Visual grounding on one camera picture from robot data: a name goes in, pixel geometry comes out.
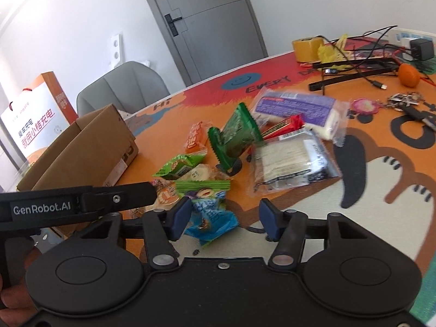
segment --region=blue gripper pad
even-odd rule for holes
[[[262,199],[259,202],[259,219],[263,225],[263,228],[267,232],[267,235],[273,241],[280,240],[280,228],[277,226],[276,217],[274,211],[279,211],[271,202],[267,199]]]
[[[191,199],[184,196],[168,212],[166,220],[168,221],[170,216],[173,217],[173,224],[168,228],[167,232],[169,240],[177,241],[180,238],[190,220],[192,208],[193,206]]]

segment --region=pink keychain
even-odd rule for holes
[[[381,105],[379,102],[372,101],[368,98],[359,98],[352,102],[352,109],[358,114],[369,116],[379,112]]]

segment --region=white bread package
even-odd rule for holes
[[[300,114],[306,129],[312,130],[321,139],[333,141],[336,146],[343,146],[349,108],[348,102],[331,97],[264,88],[256,96],[251,114],[260,128]]]
[[[322,141],[299,129],[252,146],[252,192],[269,194],[341,177]]]

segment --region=table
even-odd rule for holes
[[[361,97],[384,101],[394,93],[410,91],[395,77],[371,79],[382,81],[388,89],[358,79],[328,86],[326,95],[343,101]],[[193,123],[211,121],[221,128],[237,104],[250,105],[262,87],[307,90],[309,83],[318,80],[319,72],[301,67],[293,53],[286,53],[219,75],[139,111],[127,121],[139,154],[119,183],[151,180],[167,160],[183,152]],[[416,90],[426,99],[420,109],[436,118],[436,89],[421,82]],[[381,109],[373,116],[350,113],[344,147],[328,146],[343,178],[267,196],[279,209],[292,207],[313,218],[341,212],[413,258],[424,276],[413,313],[424,322],[436,312],[435,141],[430,129],[395,110]],[[242,228],[199,252],[194,250],[199,248],[197,242],[183,236],[174,244],[182,257],[268,257],[272,253],[275,244],[251,229],[259,227],[257,207],[262,196],[247,195],[250,170],[245,156],[241,159],[243,168],[232,178],[227,208],[237,215]],[[217,164],[212,150],[205,163]],[[306,258],[322,249],[316,241],[306,243]],[[135,254],[141,247],[139,240],[128,242]]]

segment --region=yellow tape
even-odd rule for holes
[[[295,58],[299,63],[318,61],[318,48],[324,45],[321,37],[297,39],[292,42]]]

